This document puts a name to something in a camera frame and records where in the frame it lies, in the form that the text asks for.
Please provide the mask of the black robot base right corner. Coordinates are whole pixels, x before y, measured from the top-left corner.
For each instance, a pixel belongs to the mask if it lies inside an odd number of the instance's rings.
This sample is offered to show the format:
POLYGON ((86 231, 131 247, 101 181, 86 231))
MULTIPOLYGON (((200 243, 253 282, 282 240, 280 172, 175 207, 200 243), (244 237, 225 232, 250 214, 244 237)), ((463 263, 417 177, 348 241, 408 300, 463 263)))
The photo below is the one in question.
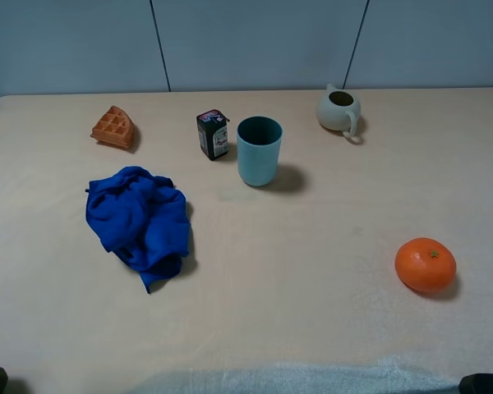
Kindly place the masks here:
POLYGON ((475 373, 461 379, 460 394, 493 394, 493 373, 475 373))

